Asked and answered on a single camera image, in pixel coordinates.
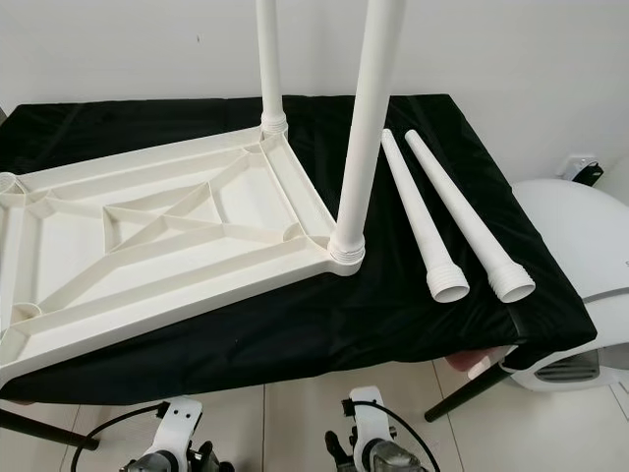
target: white appliance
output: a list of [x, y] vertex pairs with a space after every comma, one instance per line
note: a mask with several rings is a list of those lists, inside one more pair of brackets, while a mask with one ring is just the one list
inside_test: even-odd
[[629, 381], [629, 206], [562, 180], [523, 182], [513, 193], [599, 333], [592, 342], [517, 372], [513, 380], [537, 391]]

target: vent grille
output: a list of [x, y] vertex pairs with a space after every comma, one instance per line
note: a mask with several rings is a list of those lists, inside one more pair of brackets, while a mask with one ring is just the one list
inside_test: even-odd
[[544, 382], [565, 384], [591, 381], [599, 374], [599, 352], [595, 350], [548, 364], [539, 369], [535, 376]]

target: detached table leg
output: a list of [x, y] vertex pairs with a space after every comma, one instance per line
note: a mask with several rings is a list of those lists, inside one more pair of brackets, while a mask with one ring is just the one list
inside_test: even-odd
[[[61, 428], [50, 426], [5, 410], [0, 410], [0, 428], [73, 446], [83, 444], [86, 440], [85, 436], [78, 435], [72, 431], [62, 430]], [[90, 439], [85, 443], [84, 448], [87, 450], [96, 450], [98, 448], [98, 440]]]
[[443, 415], [447, 415], [457, 406], [461, 406], [466, 401], [480, 395], [485, 390], [509, 377], [511, 377], [511, 374], [503, 371], [499, 364], [494, 364], [478, 377], [469, 383], [466, 383], [447, 398], [444, 398], [439, 403], [434, 405], [426, 412], [424, 417], [426, 418], [426, 421], [432, 423], [434, 420], [441, 418]]

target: plastic tube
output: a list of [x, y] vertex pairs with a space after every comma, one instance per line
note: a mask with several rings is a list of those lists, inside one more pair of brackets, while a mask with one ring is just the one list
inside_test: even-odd
[[417, 132], [409, 131], [406, 141], [483, 264], [489, 285], [500, 301], [512, 303], [530, 295], [535, 290], [533, 279], [500, 246]]
[[367, 7], [341, 201], [328, 245], [342, 264], [359, 263], [365, 255], [363, 229], [405, 7], [406, 0], [370, 0]]
[[282, 108], [277, 45], [277, 8], [275, 0], [257, 0], [257, 47], [262, 84], [262, 131], [268, 135], [288, 129]]
[[463, 270], [452, 262], [430, 217], [429, 209], [404, 162], [400, 148], [389, 130], [382, 132], [382, 148], [402, 199], [402, 205], [411, 223], [415, 240], [422, 253], [430, 295], [439, 303], [460, 300], [468, 294], [470, 285]]

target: electrical outlet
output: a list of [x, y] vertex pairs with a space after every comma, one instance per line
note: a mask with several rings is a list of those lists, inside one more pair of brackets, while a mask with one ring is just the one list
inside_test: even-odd
[[573, 180], [579, 172], [593, 162], [597, 162], [594, 154], [570, 154], [563, 165], [557, 169], [556, 176], [563, 180]]

